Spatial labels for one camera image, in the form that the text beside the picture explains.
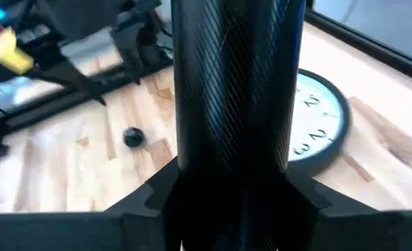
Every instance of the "black ball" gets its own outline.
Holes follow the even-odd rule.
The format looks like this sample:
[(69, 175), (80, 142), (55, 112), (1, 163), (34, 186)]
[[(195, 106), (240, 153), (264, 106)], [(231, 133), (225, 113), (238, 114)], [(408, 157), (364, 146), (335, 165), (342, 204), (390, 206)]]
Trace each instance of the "black ball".
[(144, 140), (144, 133), (138, 128), (128, 128), (123, 132), (123, 143), (128, 147), (138, 147)]

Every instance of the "black equipment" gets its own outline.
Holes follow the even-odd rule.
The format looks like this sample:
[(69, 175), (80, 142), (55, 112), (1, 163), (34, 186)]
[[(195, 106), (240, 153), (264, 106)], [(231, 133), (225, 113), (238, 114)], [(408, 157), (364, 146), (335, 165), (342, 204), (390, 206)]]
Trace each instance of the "black equipment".
[(412, 250), (412, 212), (287, 169), (304, 11), (173, 0), (178, 157), (103, 213), (0, 215), (0, 250)]
[[(24, 0), (1, 2), (0, 5), (19, 9), (15, 16), (9, 15), (8, 20), (1, 23), (13, 27), (19, 34), (17, 47), (35, 61), (35, 66), (24, 73), (24, 76), (79, 89), (103, 105), (106, 105), (100, 95), (103, 86), (110, 81), (118, 81), (118, 76), (105, 73), (99, 80), (81, 74), (70, 60), (62, 55), (62, 46), (84, 39), (105, 27), (111, 27), (111, 36), (126, 69), (121, 70), (121, 74), (125, 74), (119, 78), (128, 82), (139, 83), (144, 68), (151, 67), (152, 63), (169, 60), (163, 51), (155, 46), (155, 42), (150, 52), (139, 50), (137, 39), (138, 33), (155, 38), (159, 32), (158, 22), (152, 13), (153, 9), (160, 5), (159, 0)], [(47, 27), (49, 32), (33, 36), (33, 39), (24, 39), (23, 33), (27, 31), (33, 34), (31, 30), (39, 25)], [(0, 64), (0, 82), (17, 76), (17, 73)]]

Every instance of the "black pole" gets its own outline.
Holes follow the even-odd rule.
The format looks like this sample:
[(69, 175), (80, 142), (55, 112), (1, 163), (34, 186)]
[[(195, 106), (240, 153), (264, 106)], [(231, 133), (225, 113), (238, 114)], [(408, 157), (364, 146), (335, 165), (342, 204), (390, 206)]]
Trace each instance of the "black pole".
[(312, 9), (314, 7), (314, 0), (306, 0), (306, 7)]
[(183, 247), (276, 250), (305, 0), (171, 9)]

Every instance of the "clock numeral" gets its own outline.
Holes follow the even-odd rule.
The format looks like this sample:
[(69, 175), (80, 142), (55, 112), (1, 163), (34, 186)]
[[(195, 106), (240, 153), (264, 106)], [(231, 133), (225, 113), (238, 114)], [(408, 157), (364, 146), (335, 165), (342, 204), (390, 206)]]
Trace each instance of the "clock numeral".
[(312, 105), (318, 105), (320, 103), (320, 100), (314, 97), (312, 94), (309, 96), (308, 100), (303, 101), (308, 107), (311, 107)]
[(324, 130), (317, 130), (317, 133), (308, 133), (308, 135), (313, 139), (316, 140), (318, 138), (326, 138), (326, 132)]
[(311, 147), (309, 144), (302, 144), (302, 147), (300, 149), (293, 149), (293, 150), (295, 154), (302, 155), (308, 152), (309, 150), (311, 150)]

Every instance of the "carbon fiber tube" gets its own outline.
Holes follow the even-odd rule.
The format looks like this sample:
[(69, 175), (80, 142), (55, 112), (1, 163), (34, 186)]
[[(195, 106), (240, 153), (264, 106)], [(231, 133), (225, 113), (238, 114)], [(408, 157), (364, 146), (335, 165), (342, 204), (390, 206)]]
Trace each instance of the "carbon fiber tube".
[(183, 247), (276, 250), (305, 0), (171, 9)]

